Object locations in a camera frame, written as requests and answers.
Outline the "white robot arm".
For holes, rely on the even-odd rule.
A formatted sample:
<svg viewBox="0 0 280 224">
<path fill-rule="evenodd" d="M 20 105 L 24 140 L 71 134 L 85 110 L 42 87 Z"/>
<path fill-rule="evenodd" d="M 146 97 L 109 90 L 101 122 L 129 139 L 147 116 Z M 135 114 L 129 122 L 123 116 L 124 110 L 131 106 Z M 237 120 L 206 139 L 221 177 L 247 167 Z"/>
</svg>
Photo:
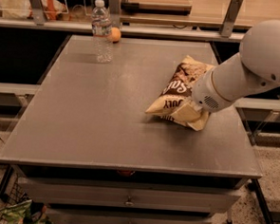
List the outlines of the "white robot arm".
<svg viewBox="0 0 280 224">
<path fill-rule="evenodd" d="M 258 23 L 244 34 L 239 52 L 211 68 L 192 85 L 192 97 L 172 114 L 193 122 L 204 111 L 218 112 L 234 101 L 280 86 L 280 21 Z"/>
</svg>

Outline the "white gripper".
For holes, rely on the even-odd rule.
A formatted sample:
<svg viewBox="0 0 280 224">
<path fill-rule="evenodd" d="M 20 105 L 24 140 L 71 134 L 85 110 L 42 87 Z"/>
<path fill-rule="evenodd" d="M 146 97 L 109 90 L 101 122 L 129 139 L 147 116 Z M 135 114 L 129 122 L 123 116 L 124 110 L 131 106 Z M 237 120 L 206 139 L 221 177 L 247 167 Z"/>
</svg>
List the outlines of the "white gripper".
<svg viewBox="0 0 280 224">
<path fill-rule="evenodd" d="M 171 114 L 175 120 L 180 122 L 195 121 L 200 117 L 202 108 L 210 113 L 215 113 L 233 104 L 223 98 L 215 89 L 213 73 L 214 70 L 210 69 L 194 82 L 192 100 L 184 102 Z"/>
</svg>

